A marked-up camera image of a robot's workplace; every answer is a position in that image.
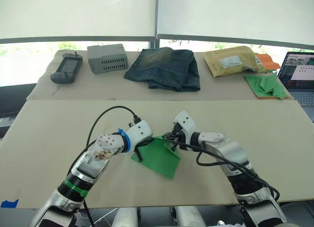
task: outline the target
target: orange cloth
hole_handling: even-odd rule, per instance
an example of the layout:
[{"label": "orange cloth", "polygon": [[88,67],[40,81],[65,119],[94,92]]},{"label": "orange cloth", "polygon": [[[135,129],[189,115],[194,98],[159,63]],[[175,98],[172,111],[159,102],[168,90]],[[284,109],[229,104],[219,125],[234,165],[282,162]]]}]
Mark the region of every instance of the orange cloth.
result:
[{"label": "orange cloth", "polygon": [[275,63],[268,54],[257,54],[257,57],[267,70],[280,68],[280,65]]}]

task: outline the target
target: laptop keyboard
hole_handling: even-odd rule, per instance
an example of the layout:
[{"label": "laptop keyboard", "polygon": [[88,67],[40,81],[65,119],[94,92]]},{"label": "laptop keyboard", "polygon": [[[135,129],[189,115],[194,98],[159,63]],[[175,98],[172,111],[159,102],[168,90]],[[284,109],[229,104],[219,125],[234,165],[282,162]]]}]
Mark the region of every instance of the laptop keyboard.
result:
[{"label": "laptop keyboard", "polygon": [[298,94],[292,93],[290,94],[294,97],[296,101],[299,102],[301,106],[314,106],[314,94]]}]

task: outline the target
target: denim jeans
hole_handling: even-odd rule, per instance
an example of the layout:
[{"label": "denim jeans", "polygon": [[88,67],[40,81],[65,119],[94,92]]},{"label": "denim jeans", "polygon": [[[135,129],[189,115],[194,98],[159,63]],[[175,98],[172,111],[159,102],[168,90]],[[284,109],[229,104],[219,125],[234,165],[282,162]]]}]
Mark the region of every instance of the denim jeans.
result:
[{"label": "denim jeans", "polygon": [[178,92],[201,89],[197,63],[190,50],[173,50],[169,47],[143,49],[124,78],[146,81],[151,89],[164,88]]}]

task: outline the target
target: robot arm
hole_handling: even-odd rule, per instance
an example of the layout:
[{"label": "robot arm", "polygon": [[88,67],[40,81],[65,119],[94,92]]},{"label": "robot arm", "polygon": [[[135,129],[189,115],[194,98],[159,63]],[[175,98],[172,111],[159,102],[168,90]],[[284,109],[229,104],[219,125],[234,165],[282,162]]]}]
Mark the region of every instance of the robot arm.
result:
[{"label": "robot arm", "polygon": [[138,122],[126,132],[119,129],[118,133],[99,136],[38,210],[29,227],[74,227],[74,213],[81,207],[112,156],[133,152],[136,145],[151,136],[152,131],[146,121]]},{"label": "robot arm", "polygon": [[[178,114],[173,124],[174,129],[170,135],[166,135],[166,138],[201,147],[214,155],[244,166],[258,177],[244,149],[224,133],[196,132],[194,121],[185,111]],[[181,149],[197,151],[185,146],[181,146]],[[238,202],[242,205],[241,214],[247,227],[273,227],[286,222],[279,205],[260,180],[249,177],[230,164],[222,164],[220,167],[231,183]]]}]

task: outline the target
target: folded green cloth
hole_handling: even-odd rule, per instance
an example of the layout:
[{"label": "folded green cloth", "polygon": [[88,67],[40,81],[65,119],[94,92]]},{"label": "folded green cloth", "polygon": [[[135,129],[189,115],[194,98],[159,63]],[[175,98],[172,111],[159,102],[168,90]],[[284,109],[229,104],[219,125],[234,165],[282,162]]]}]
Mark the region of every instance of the folded green cloth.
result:
[{"label": "folded green cloth", "polygon": [[[139,147],[138,150],[143,158],[140,164],[169,179],[173,178],[180,162],[180,156],[177,150],[170,149],[169,142],[165,142],[161,136],[158,136],[150,144]],[[138,162],[136,154],[133,154],[131,159]]]},{"label": "folded green cloth", "polygon": [[258,98],[284,99],[288,95],[285,88],[277,82],[277,74],[269,76],[244,76]]}]

